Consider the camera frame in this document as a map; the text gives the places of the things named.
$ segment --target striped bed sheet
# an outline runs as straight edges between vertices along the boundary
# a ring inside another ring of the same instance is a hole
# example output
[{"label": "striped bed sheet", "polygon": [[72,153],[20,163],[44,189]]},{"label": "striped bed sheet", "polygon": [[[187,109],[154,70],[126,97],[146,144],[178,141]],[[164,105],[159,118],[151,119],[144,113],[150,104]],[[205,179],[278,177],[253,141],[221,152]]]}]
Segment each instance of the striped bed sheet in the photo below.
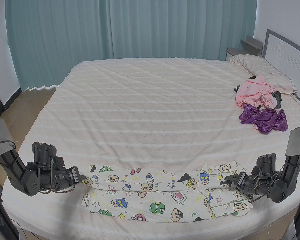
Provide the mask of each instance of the striped bed sheet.
[{"label": "striped bed sheet", "polygon": [[[127,58],[81,62],[57,88],[27,134],[19,154],[33,161],[33,142],[51,143],[65,166],[200,170],[236,160],[251,171],[256,159],[277,154],[284,164],[289,131],[300,126],[300,102],[282,95],[288,131],[260,134],[241,125],[234,87],[251,75],[230,61]],[[189,223],[153,223],[91,214],[81,206],[89,188],[28,197],[7,180],[9,216],[48,239],[228,239],[263,229],[294,209],[296,191],[282,203],[262,198],[248,215]]]}]

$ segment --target baseboard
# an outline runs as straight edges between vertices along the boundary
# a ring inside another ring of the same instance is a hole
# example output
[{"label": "baseboard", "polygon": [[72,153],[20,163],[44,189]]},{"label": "baseboard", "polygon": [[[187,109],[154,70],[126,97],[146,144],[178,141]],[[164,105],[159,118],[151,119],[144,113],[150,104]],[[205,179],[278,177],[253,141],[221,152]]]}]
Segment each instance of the baseboard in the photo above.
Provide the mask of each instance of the baseboard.
[{"label": "baseboard", "polygon": [[21,87],[19,87],[18,90],[16,90],[16,92],[8,99],[8,101],[6,102],[6,104],[4,104],[4,108],[5,110],[7,110],[10,105],[12,104],[12,102],[15,101],[16,98],[18,98],[18,96],[22,93],[21,91]]}]

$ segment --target purple satin garment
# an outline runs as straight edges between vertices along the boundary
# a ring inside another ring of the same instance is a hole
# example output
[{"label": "purple satin garment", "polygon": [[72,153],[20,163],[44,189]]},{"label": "purple satin garment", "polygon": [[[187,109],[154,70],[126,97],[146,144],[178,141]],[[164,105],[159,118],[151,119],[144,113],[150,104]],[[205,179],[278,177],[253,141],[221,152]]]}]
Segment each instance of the purple satin garment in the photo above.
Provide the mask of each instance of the purple satin garment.
[{"label": "purple satin garment", "polygon": [[276,131],[288,130],[288,123],[284,110],[279,113],[276,110],[265,108],[260,110],[252,105],[244,104],[244,111],[239,116],[242,124],[253,124],[261,133],[269,133],[272,129]]}]

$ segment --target curtain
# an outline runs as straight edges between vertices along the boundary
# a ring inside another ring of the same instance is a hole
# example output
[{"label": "curtain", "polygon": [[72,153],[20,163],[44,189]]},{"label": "curtain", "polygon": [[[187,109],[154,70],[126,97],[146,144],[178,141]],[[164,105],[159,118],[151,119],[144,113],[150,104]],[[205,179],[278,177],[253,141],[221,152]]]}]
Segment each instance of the curtain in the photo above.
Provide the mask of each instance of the curtain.
[{"label": "curtain", "polygon": [[82,61],[225,60],[253,36],[257,0],[6,0],[22,90],[60,84]]}]

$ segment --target star print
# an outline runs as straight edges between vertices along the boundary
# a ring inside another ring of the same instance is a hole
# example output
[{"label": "star print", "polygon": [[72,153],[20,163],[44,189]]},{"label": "star print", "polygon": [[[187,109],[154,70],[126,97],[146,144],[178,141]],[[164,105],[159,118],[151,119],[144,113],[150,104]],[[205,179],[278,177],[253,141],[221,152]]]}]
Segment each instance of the star print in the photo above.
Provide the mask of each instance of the star print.
[{"label": "star print", "polygon": [[221,196],[219,196],[219,197],[216,199],[216,202],[221,204],[221,201],[222,201],[222,200],[223,200],[223,199],[221,198]]},{"label": "star print", "polygon": [[174,182],[173,183],[168,183],[167,188],[171,188],[172,189],[173,187],[175,187]]},{"label": "star print", "polygon": [[93,202],[93,204],[92,204],[94,207],[97,207],[97,206],[100,206],[101,207],[101,205],[99,204],[99,202]]}]

